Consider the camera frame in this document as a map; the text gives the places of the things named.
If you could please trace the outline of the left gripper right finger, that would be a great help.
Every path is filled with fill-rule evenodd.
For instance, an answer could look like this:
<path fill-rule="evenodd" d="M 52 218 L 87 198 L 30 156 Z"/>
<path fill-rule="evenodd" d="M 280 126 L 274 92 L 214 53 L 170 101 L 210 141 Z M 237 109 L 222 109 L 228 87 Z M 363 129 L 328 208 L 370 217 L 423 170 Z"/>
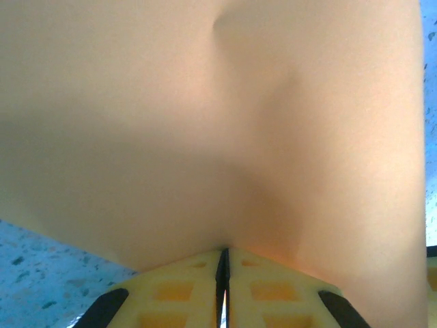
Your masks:
<path fill-rule="evenodd" d="M 228 327 L 368 327 L 338 287 L 243 249 L 229 250 Z"/>

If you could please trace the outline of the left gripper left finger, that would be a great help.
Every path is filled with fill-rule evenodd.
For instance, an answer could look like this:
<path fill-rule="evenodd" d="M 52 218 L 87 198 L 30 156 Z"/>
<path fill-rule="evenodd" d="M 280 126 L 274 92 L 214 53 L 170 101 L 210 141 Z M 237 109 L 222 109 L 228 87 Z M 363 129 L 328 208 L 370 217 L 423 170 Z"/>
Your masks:
<path fill-rule="evenodd" d="M 220 327 L 220 251 L 208 251 L 113 285 L 81 318 L 82 327 Z"/>

